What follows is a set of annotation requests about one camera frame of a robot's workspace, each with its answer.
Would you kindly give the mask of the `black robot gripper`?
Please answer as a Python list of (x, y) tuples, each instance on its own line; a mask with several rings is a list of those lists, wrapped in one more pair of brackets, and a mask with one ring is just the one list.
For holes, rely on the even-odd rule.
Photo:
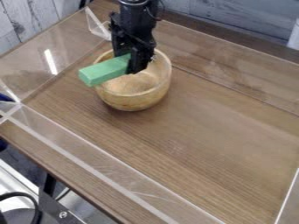
[(157, 21), (156, 3), (121, 3), (119, 12), (109, 13), (115, 56), (129, 54), (127, 74), (147, 69), (155, 55), (153, 28)]

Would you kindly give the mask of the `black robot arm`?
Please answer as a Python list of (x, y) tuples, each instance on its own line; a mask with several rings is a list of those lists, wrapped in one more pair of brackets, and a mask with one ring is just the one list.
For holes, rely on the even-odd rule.
[(155, 56), (153, 29), (159, 21), (157, 0), (117, 0), (119, 12), (109, 13), (115, 56), (128, 56), (125, 74), (147, 69)]

